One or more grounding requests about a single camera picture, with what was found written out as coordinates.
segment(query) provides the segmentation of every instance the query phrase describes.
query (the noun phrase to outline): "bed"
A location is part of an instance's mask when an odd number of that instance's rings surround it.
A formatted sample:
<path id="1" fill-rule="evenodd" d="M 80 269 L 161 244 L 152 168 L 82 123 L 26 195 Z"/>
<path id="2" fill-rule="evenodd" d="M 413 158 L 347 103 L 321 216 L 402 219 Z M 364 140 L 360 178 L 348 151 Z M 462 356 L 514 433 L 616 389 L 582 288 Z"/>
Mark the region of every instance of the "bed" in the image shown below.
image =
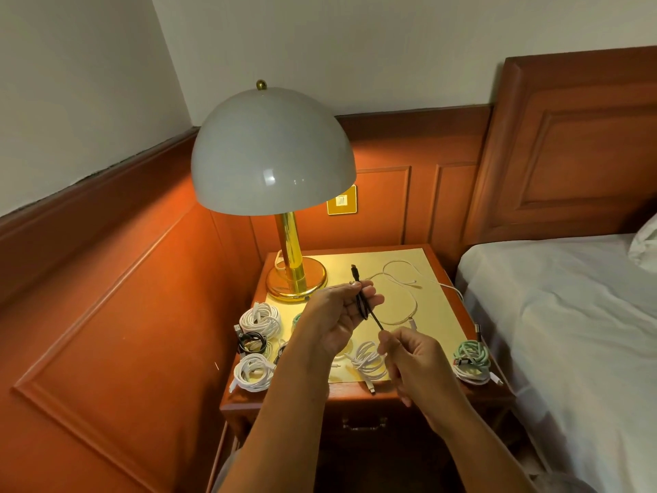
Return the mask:
<path id="1" fill-rule="evenodd" d="M 628 258 L 656 132 L 657 47 L 507 59 L 462 234 L 521 420 L 600 493 L 657 491 L 657 273 Z"/>
<path id="2" fill-rule="evenodd" d="M 457 279 L 547 462 L 599 492 L 657 484 L 657 275 L 631 238 L 482 244 Z"/>

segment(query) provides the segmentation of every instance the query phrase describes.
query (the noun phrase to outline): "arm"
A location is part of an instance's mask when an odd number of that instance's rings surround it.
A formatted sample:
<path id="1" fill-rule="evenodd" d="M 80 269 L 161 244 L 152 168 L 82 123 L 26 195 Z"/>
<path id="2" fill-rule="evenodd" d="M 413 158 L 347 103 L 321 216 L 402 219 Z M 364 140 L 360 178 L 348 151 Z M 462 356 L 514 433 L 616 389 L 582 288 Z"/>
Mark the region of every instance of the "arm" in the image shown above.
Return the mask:
<path id="1" fill-rule="evenodd" d="M 406 406 L 415 402 L 445 440 L 468 493 L 535 493 L 529 478 L 477 415 L 437 340 L 406 328 L 380 332 L 379 352 Z"/>
<path id="2" fill-rule="evenodd" d="M 371 281 L 312 295 L 220 493 L 313 490 L 328 374 L 361 320 L 354 302 L 361 287 L 371 306 L 383 302 Z"/>

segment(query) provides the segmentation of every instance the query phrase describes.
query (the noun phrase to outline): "white bed sheet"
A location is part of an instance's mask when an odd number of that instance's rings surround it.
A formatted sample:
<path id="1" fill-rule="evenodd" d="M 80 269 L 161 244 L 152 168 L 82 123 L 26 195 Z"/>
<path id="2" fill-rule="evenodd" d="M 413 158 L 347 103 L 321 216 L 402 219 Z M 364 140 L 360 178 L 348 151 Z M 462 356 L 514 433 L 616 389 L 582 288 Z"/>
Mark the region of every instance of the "white bed sheet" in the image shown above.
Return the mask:
<path id="1" fill-rule="evenodd" d="M 482 244 L 456 282 L 548 462 L 600 493 L 657 491 L 657 275 L 631 239 Z"/>

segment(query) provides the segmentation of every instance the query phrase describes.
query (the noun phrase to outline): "brass lamp base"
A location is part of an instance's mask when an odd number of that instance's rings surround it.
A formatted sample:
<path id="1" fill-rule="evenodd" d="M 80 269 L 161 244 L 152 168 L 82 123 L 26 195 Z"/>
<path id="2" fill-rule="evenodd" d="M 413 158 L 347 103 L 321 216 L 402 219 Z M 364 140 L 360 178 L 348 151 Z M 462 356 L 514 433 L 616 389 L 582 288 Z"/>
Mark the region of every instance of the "brass lamp base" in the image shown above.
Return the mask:
<path id="1" fill-rule="evenodd" d="M 290 281 L 284 268 L 274 266 L 267 274 L 267 292 L 278 301 L 299 302 L 324 287 L 328 279 L 324 265 L 312 257 L 304 257 L 303 261 L 305 280 Z"/>

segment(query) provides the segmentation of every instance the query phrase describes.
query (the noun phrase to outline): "wooden headboard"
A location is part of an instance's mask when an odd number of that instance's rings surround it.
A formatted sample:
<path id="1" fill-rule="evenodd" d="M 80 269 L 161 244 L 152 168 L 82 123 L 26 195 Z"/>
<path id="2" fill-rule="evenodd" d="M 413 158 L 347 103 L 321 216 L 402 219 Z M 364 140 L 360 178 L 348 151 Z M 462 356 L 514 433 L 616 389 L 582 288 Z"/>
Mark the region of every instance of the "wooden headboard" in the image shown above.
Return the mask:
<path id="1" fill-rule="evenodd" d="M 657 211 L 657 47 L 508 58 L 464 244 L 636 231 Z"/>

